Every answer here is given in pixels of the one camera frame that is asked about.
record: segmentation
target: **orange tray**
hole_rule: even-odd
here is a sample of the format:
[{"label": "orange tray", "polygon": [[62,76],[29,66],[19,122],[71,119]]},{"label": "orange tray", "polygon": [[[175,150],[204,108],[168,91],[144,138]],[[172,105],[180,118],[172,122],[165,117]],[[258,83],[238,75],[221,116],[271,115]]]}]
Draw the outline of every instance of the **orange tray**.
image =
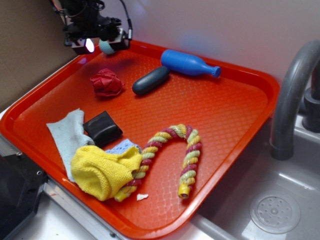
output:
[{"label": "orange tray", "polygon": [[[221,67],[220,78],[171,72],[168,81],[154,91],[135,95],[133,83],[161,66],[164,50],[132,41],[129,50],[114,55],[96,49],[91,55],[78,56],[18,100],[0,121],[0,131],[9,141],[119,233],[132,239],[160,238],[186,223],[271,115],[279,93],[278,83],[268,74],[203,57],[207,64]],[[89,78],[104,68],[125,83],[120,95],[95,95]],[[142,185],[122,203],[98,201],[70,182],[46,123],[57,122],[78,108],[84,111],[84,122],[107,111],[123,130],[121,139],[105,149],[124,139],[143,148],[156,132],[172,125],[197,129],[202,150],[189,199],[178,197],[187,146],[183,140],[164,144]],[[137,194],[149,197],[137,201]]]}]

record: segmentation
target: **drain strainer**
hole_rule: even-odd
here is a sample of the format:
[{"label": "drain strainer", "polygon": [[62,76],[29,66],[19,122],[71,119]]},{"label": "drain strainer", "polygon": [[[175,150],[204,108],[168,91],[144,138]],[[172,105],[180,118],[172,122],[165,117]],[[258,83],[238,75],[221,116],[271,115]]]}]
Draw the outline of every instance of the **drain strainer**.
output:
[{"label": "drain strainer", "polygon": [[284,234],[294,229],[300,220],[297,202],[283,192],[268,191],[256,196],[250,205],[252,221],[271,234]]}]

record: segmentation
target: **yellow microfiber cloth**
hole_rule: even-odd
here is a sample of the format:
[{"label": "yellow microfiber cloth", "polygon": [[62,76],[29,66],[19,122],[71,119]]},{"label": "yellow microfiber cloth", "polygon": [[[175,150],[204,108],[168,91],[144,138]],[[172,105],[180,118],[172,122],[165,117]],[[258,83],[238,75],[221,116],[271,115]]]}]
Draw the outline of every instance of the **yellow microfiber cloth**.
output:
[{"label": "yellow microfiber cloth", "polygon": [[87,145],[76,150],[71,160],[71,173],[84,192],[105,201],[134,179],[132,171],[139,169],[141,161],[142,155],[136,146],[113,154]]}]

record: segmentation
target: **red crumpled cloth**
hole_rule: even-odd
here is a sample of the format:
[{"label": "red crumpled cloth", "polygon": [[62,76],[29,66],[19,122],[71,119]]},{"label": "red crumpled cloth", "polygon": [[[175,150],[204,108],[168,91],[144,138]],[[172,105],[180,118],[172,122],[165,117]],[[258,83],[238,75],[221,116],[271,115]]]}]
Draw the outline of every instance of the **red crumpled cloth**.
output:
[{"label": "red crumpled cloth", "polygon": [[117,75],[108,68],[104,68],[96,75],[90,77],[90,81],[95,94],[101,97],[116,96],[125,85],[124,82],[119,80]]}]

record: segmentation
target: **stainless steel sink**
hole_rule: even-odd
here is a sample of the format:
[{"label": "stainless steel sink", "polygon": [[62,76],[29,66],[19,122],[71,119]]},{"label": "stainless steel sink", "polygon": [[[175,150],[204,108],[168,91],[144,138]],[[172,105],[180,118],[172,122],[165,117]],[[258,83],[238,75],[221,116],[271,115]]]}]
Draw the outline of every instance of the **stainless steel sink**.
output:
[{"label": "stainless steel sink", "polygon": [[269,121],[198,210],[193,223],[213,239],[320,238],[320,135],[296,127],[294,155],[280,161],[270,132]]}]

